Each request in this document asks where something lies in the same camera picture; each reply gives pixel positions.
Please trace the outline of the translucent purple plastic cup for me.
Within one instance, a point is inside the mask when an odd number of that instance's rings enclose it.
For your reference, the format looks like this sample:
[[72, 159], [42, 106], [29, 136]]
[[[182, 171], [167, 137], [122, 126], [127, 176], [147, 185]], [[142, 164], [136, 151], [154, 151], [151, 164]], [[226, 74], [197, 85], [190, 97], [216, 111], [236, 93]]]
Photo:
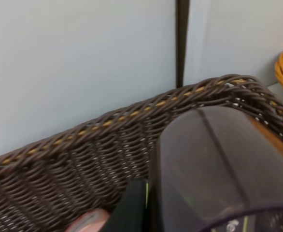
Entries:
[[177, 117], [150, 157], [149, 231], [283, 232], [283, 141], [232, 108]]

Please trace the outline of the dark brown wicker basket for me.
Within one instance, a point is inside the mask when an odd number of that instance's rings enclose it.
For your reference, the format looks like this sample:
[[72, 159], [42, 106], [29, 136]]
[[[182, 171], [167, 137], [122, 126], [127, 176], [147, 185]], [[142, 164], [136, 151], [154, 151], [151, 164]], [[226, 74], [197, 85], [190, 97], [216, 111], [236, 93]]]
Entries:
[[283, 138], [283, 103], [252, 76], [173, 89], [0, 156], [0, 232], [63, 232], [94, 208], [113, 209], [128, 180], [148, 175], [164, 128], [205, 106], [243, 111]]

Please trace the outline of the pink lotion bottle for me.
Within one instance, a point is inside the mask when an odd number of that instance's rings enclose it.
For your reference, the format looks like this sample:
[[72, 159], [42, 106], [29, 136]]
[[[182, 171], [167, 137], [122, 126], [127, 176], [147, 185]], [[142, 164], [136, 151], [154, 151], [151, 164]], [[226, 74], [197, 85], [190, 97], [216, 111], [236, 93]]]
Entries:
[[98, 232], [110, 214], [101, 208], [93, 209], [77, 218], [65, 232]]

